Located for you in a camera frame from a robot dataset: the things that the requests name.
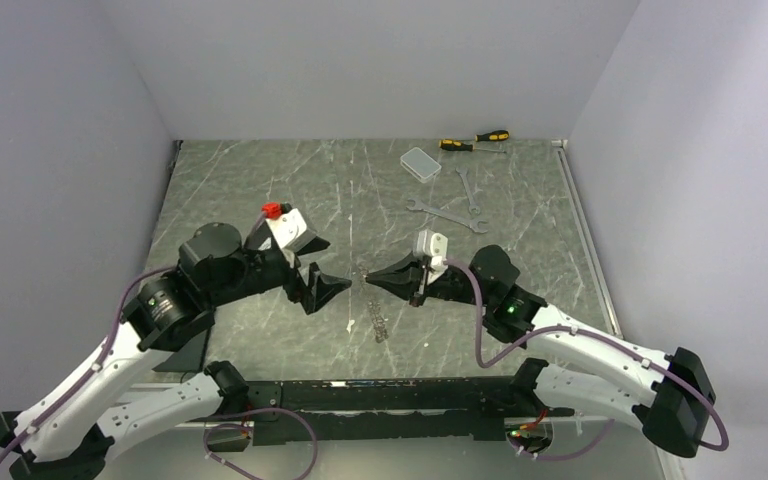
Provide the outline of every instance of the combination wrench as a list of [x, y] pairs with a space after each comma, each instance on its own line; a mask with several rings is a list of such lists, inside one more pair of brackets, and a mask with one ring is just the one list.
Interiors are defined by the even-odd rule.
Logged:
[[466, 179], [466, 174], [469, 173], [469, 169], [466, 167], [458, 167], [455, 171], [461, 176], [461, 180], [464, 182], [464, 190], [466, 190], [466, 198], [469, 200], [469, 213], [478, 215], [481, 213], [481, 207], [475, 203], [475, 197], [472, 196], [472, 189], [469, 188], [469, 180]]
[[487, 228], [483, 227], [481, 224], [487, 223], [487, 220], [484, 220], [483, 218], [464, 218], [458, 215], [455, 215], [452, 212], [447, 212], [445, 210], [440, 210], [439, 208], [429, 207], [425, 203], [423, 203], [421, 200], [417, 200], [415, 198], [409, 198], [408, 199], [408, 210], [412, 212], [425, 212], [430, 213], [431, 215], [436, 215], [441, 218], [445, 218], [446, 220], [450, 220], [455, 223], [460, 223], [461, 225], [469, 228], [475, 233], [487, 233], [489, 230]]

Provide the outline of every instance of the table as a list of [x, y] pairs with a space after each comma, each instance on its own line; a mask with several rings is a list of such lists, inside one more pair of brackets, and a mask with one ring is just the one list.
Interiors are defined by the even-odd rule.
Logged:
[[[412, 308], [363, 283], [364, 270], [403, 258], [424, 228], [448, 236], [449, 254], [466, 262], [484, 245], [502, 246], [522, 272], [520, 286], [614, 333], [556, 147], [548, 140], [490, 144], [497, 145], [507, 154], [444, 152], [437, 140], [422, 139], [184, 142], [146, 268], [174, 263], [178, 246], [205, 223], [229, 223], [245, 234], [266, 202], [290, 202], [305, 212], [331, 246], [303, 262], [316, 261], [323, 272], [354, 283], [311, 316], [280, 289], [220, 307], [206, 360], [229, 360], [249, 380], [513, 374], [524, 352], [491, 370], [476, 365], [470, 307], [430, 299]], [[427, 184], [399, 164], [413, 147], [443, 167]], [[486, 234], [405, 208], [415, 196], [467, 216], [458, 166], [469, 168], [476, 201], [490, 220]], [[384, 319], [386, 340], [374, 334], [375, 312]], [[485, 334], [485, 358], [499, 348]]]

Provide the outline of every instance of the gray marble table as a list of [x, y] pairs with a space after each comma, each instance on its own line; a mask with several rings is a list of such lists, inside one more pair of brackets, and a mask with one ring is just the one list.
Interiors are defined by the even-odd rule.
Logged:
[[[207, 361], [230, 360], [249, 380], [512, 374], [524, 352], [490, 370], [476, 365], [470, 307], [432, 299], [412, 308], [362, 281], [364, 270], [401, 259], [416, 233], [431, 228], [449, 237], [450, 255], [466, 262], [484, 245], [502, 246], [522, 271], [523, 288], [609, 331], [554, 147], [543, 140], [500, 145], [507, 154], [443, 152], [436, 140], [185, 142], [147, 268], [174, 263], [178, 246], [205, 223], [246, 232], [262, 204], [290, 202], [331, 242], [303, 261], [351, 278], [352, 288], [311, 316], [280, 289], [221, 307]], [[443, 166], [427, 184], [399, 164], [416, 146]], [[486, 234], [405, 208], [415, 196], [468, 216], [458, 166], [470, 170], [482, 216], [490, 220]], [[376, 338], [375, 314], [386, 339]], [[499, 348], [485, 334], [485, 357]]]

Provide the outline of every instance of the wrench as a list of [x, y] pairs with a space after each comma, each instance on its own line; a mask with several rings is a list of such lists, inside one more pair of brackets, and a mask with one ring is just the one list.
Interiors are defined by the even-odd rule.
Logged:
[[461, 176], [461, 180], [464, 182], [464, 189], [466, 190], [466, 198], [469, 199], [469, 213], [478, 215], [481, 213], [481, 207], [475, 203], [475, 197], [472, 196], [472, 189], [469, 188], [469, 181], [466, 179], [466, 174], [469, 173], [469, 169], [466, 167], [458, 167], [456, 169], [458, 175]]
[[475, 233], [487, 233], [489, 230], [487, 228], [481, 226], [482, 223], [487, 223], [487, 220], [484, 220], [483, 218], [464, 218], [460, 217], [458, 215], [455, 215], [452, 212], [447, 212], [446, 210], [440, 210], [439, 208], [429, 207], [425, 203], [423, 203], [421, 200], [417, 200], [415, 198], [409, 198], [408, 199], [408, 210], [412, 212], [425, 212], [430, 213], [431, 215], [436, 215], [438, 217], [443, 217], [446, 220], [451, 220], [455, 223], [460, 223], [461, 225], [469, 228]]

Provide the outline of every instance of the metal strip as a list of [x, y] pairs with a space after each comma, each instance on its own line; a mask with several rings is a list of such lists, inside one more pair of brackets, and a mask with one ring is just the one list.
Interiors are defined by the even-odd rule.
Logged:
[[605, 282], [605, 275], [602, 272], [602, 264], [599, 263], [599, 257], [596, 255], [593, 237], [590, 235], [590, 228], [587, 226], [587, 219], [584, 216], [581, 199], [578, 197], [578, 190], [575, 188], [572, 172], [567, 162], [566, 152], [563, 148], [555, 148], [555, 154], [558, 158], [561, 175], [564, 178], [564, 185], [569, 193], [570, 206], [572, 207], [573, 218], [575, 218], [575, 225], [578, 228], [578, 235], [585, 246], [584, 255], [587, 257], [587, 263], [590, 265], [590, 274], [599, 293], [599, 305], [602, 307], [602, 313], [607, 320], [609, 333], [623, 338], [620, 324], [617, 321], [617, 313], [614, 310], [614, 303], [611, 301], [611, 294], [608, 292], [608, 284]]

